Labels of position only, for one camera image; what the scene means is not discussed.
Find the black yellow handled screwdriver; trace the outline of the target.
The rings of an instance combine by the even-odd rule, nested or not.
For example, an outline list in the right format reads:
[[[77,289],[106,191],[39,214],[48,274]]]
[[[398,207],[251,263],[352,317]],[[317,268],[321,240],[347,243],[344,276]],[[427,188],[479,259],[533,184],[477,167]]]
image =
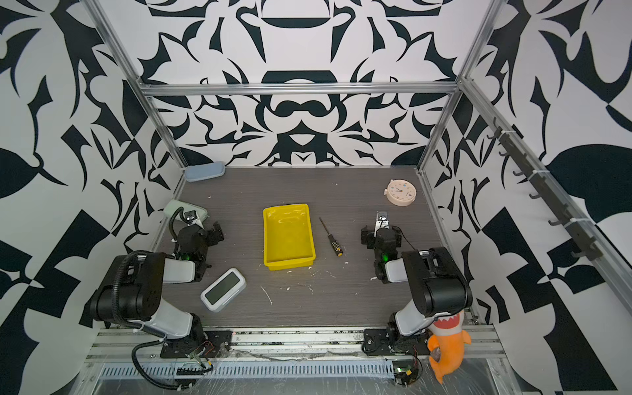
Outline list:
[[[329,239],[329,243],[332,247],[332,250],[334,251],[335,255],[337,255],[338,257],[342,257],[343,255],[343,250],[342,250],[342,245],[340,245],[340,243],[337,241],[337,239],[334,237],[334,235],[329,231],[329,229],[327,228],[327,226],[325,225],[324,221],[322,218],[319,218],[325,232],[327,233],[328,239]]]

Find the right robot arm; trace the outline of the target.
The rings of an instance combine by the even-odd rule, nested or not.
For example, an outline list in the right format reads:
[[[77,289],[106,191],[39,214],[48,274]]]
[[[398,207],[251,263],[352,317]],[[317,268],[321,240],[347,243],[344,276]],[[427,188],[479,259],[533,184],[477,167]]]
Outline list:
[[[403,231],[391,225],[388,212],[378,211],[375,226],[361,230],[361,243],[374,253],[375,276],[385,284],[406,283],[411,300],[393,314],[392,337],[411,337],[431,330],[451,335],[461,328],[472,291],[452,255],[444,247],[399,252]]]

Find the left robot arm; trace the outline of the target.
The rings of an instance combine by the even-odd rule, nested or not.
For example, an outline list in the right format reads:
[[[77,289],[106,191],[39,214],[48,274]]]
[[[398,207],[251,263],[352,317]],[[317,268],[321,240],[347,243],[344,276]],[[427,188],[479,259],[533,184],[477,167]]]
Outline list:
[[[168,222],[174,238],[171,254],[136,250],[114,258],[88,308],[95,321],[117,324],[167,340],[203,342],[196,314],[184,312],[163,298],[165,284],[202,281],[210,267],[208,250],[225,235],[219,222],[207,229],[196,211],[177,207]]]

